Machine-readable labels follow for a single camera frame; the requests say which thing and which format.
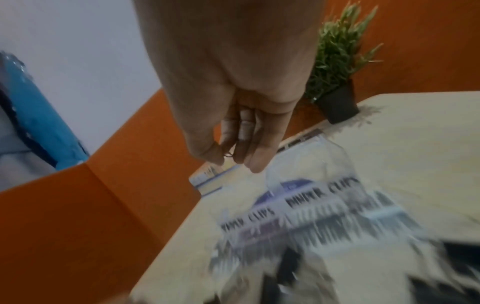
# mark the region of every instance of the hand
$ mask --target hand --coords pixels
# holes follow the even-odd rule
[[[312,69],[321,0],[135,0],[190,153],[252,172],[274,157]],[[221,122],[221,140],[213,128]]]

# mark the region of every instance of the blue fabric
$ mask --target blue fabric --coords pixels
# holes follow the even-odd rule
[[[14,56],[3,57],[6,71],[3,85],[20,127],[57,162],[57,170],[86,161],[88,155],[76,136],[22,66]]]

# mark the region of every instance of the finger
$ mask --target finger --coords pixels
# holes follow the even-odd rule
[[[292,116],[292,111],[283,114],[269,114],[259,112],[260,125],[254,134],[248,149],[245,165],[253,173],[259,173],[273,159],[282,141],[287,126]]]
[[[223,153],[227,153],[237,142],[239,137],[240,114],[237,103],[232,103],[225,117],[221,121],[220,146]]]
[[[183,136],[188,151],[193,157],[219,166],[224,163],[224,152],[214,139],[213,129],[195,132],[184,131]]]
[[[238,130],[238,140],[236,142],[235,151],[233,152],[233,160],[237,164],[243,164],[245,156],[252,141],[255,130],[255,111],[245,106],[240,106],[240,128]]]

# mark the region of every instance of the black pot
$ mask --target black pot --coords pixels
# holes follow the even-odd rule
[[[351,79],[338,89],[320,97],[315,104],[331,124],[345,121],[359,113]]]

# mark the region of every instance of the wooden table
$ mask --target wooden table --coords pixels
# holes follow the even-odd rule
[[[345,148],[363,183],[368,187],[374,181],[401,193],[414,217],[440,236],[480,239],[480,92],[386,94],[359,106],[360,114],[354,118],[334,126],[322,122],[318,127]],[[229,183],[248,175],[238,168],[219,181]],[[259,175],[252,179],[260,181]],[[221,287],[223,282],[208,275],[206,267],[221,235],[212,212],[222,204],[221,195],[206,196],[198,203],[133,289],[133,297],[162,304],[200,303]],[[334,278],[352,285],[339,295],[342,304],[407,303],[404,287],[358,296],[365,293],[361,282],[366,271],[380,270],[371,282],[404,285],[401,269],[416,270],[415,263],[407,265],[409,258],[395,260],[407,249],[377,251],[385,250],[394,254],[383,265],[369,265],[376,253],[358,250],[343,257],[355,260],[356,269],[332,261],[338,264],[330,270]],[[401,275],[382,270],[392,262]]]

